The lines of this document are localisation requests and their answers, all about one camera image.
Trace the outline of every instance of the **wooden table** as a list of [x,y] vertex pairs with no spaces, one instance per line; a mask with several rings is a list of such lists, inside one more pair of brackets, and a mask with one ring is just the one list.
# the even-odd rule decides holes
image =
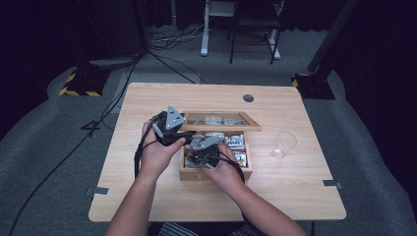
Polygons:
[[[243,95],[255,100],[246,102]],[[178,111],[244,111],[262,126],[249,132],[253,174],[247,185],[296,220],[343,219],[343,203],[296,88],[130,84],[89,211],[92,221],[110,221],[134,181],[134,154],[143,124],[173,105]],[[280,131],[297,147],[283,159],[271,156]],[[239,208],[211,181],[180,181],[179,152],[160,176],[149,221],[237,221]]]

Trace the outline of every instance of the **open wooden box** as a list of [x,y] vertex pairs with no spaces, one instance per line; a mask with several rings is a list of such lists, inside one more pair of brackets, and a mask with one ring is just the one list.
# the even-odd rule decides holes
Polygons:
[[[247,132],[260,131],[262,127],[245,112],[184,112],[186,123],[180,131],[196,131],[196,135],[218,135],[224,137],[224,142],[230,146],[241,164],[245,180],[252,174],[252,159],[250,155]],[[192,150],[185,146],[181,148],[180,179],[181,181],[209,180],[201,169],[187,160],[186,156]]]

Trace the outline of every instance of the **human hand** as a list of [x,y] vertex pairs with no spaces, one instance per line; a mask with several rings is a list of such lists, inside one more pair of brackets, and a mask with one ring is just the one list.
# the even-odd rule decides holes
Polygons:
[[[150,125],[147,121],[142,128],[142,135]],[[156,141],[156,135],[153,128],[150,128],[148,135],[144,141],[144,150],[141,158],[141,170],[139,172],[140,178],[150,178],[156,181],[160,174],[168,167],[172,156],[177,152],[182,145],[185,144],[185,139],[182,138],[174,144],[166,147],[160,142]]]
[[[232,161],[238,162],[228,145],[220,144],[217,146],[220,157],[229,157]],[[201,169],[220,190],[227,194],[236,187],[244,185],[237,170],[225,161],[220,160],[214,169],[206,168],[203,165],[201,165]]]

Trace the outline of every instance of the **fingers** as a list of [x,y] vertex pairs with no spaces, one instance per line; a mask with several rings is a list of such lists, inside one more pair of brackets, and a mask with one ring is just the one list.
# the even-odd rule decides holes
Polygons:
[[219,144],[218,151],[220,152],[220,156],[227,155],[231,160],[237,162],[236,156],[234,155],[232,149],[226,144]]
[[207,175],[208,177],[211,177],[211,173],[213,171],[210,171],[210,169],[208,169],[207,167],[205,167],[203,164],[199,164],[199,167],[202,170],[203,174]]
[[179,150],[184,144],[185,139],[181,138],[177,140],[174,144],[170,145],[168,148],[172,152],[172,154],[175,154],[175,152],[177,152],[177,150]]
[[[148,127],[150,126],[151,122],[147,121],[144,123],[144,127],[142,128],[142,135],[144,135],[147,132]],[[149,132],[147,134],[147,136],[145,137],[145,144],[148,144],[150,142],[153,142],[156,140],[156,136],[155,136],[155,130],[153,129],[153,127],[149,127]]]

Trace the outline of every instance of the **wrist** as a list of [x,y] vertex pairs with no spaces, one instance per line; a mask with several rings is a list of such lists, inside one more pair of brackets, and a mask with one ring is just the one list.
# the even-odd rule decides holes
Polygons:
[[154,176],[153,174],[147,174],[145,171],[140,171],[135,183],[141,182],[142,184],[156,185],[158,177],[159,176]]
[[246,186],[243,182],[233,185],[232,188],[227,188],[224,192],[231,198],[235,199],[239,196],[245,194],[248,191],[248,186]]

